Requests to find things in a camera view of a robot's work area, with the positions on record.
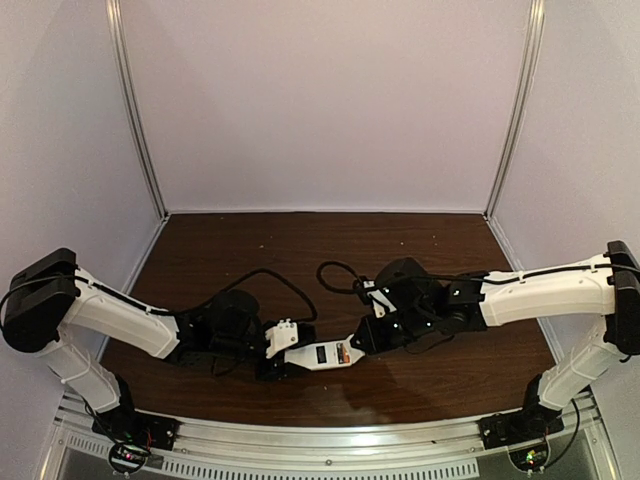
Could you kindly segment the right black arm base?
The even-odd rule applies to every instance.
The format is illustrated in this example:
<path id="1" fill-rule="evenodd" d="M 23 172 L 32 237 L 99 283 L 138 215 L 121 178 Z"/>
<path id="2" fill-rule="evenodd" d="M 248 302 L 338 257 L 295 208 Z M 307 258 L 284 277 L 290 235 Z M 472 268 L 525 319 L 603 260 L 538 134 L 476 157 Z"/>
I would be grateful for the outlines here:
<path id="1" fill-rule="evenodd" d="M 486 450 L 506 447 L 512 466 L 533 475 L 542 473 L 551 462 L 548 436 L 561 432 L 564 423 L 557 412 L 520 409 L 483 417 L 478 427 Z"/>

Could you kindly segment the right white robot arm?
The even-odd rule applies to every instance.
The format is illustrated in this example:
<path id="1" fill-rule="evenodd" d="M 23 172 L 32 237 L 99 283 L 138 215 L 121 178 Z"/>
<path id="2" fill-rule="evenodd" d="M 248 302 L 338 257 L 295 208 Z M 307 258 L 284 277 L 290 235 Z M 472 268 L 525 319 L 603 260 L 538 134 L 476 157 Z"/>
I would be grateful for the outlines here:
<path id="1" fill-rule="evenodd" d="M 555 367 L 533 383 L 533 405 L 564 409 L 615 362 L 639 353 L 639 263 L 623 241 L 573 264 L 519 272 L 439 276 L 412 258 L 389 264 L 358 290 L 373 312 L 350 340 L 367 355 L 440 332 L 452 336 L 513 322 L 594 314 L 598 321 Z"/>

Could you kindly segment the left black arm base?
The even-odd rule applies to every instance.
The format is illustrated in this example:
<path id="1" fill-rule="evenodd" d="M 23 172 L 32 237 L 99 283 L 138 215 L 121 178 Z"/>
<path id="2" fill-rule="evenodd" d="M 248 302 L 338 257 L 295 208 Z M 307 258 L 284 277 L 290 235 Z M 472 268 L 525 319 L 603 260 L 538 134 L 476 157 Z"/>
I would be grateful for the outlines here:
<path id="1" fill-rule="evenodd" d="M 181 423 L 174 418 L 114 409 L 96 413 L 85 411 L 93 420 L 92 431 L 102 434 L 112 444 L 107 462 L 116 474 L 129 477 L 150 466 L 158 455 L 153 450 L 172 451 Z"/>

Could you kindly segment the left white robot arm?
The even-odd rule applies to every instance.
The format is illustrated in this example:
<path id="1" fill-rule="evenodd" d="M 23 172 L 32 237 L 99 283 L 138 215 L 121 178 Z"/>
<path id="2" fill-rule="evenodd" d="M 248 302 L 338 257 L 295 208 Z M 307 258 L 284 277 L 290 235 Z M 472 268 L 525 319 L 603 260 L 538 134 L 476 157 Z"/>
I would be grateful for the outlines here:
<path id="1" fill-rule="evenodd" d="M 12 278 L 1 300 L 1 332 L 14 350 L 41 358 L 94 412 L 128 410 L 125 382 L 75 342 L 72 328 L 96 331 L 174 365 L 193 367 L 218 357 L 263 361 L 282 349 L 270 330 L 283 327 L 285 344 L 296 346 L 312 338 L 318 313 L 283 276 L 261 272 L 293 291 L 309 316 L 261 322 L 257 300 L 239 287 L 251 273 L 195 307 L 161 309 L 98 281 L 79 267 L 75 252 L 60 248 Z"/>

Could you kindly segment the white remote control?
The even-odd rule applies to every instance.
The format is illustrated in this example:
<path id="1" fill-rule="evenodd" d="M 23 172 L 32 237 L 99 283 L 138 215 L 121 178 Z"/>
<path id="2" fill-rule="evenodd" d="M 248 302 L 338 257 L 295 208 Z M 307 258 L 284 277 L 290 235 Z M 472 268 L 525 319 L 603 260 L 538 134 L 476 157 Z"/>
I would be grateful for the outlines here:
<path id="1" fill-rule="evenodd" d="M 309 344 L 285 351 L 286 364 L 309 371 L 324 371 L 348 368 L 355 365 L 366 354 L 351 345 L 352 335 L 343 340 Z"/>

